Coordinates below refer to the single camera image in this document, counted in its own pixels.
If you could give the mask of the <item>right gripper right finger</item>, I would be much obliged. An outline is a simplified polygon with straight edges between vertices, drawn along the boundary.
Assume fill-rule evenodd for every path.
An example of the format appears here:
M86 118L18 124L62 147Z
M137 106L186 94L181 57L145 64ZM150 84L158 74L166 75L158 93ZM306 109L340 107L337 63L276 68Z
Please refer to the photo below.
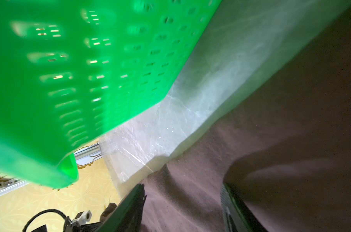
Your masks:
M221 188L221 207L226 232L268 232L227 183Z

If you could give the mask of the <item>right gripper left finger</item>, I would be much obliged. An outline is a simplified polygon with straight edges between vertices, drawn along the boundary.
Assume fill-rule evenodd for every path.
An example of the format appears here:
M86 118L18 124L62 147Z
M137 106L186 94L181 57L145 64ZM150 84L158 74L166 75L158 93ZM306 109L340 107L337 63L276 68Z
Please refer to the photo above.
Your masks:
M144 184L137 184L95 232L139 232L145 200Z

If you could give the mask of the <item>dark brown long pants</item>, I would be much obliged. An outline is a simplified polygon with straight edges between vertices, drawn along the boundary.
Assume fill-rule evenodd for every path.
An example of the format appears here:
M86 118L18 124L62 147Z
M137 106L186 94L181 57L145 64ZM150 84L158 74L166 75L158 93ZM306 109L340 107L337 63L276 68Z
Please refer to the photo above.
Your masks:
M351 7L143 180L142 232L225 232L227 183L268 232L351 232Z

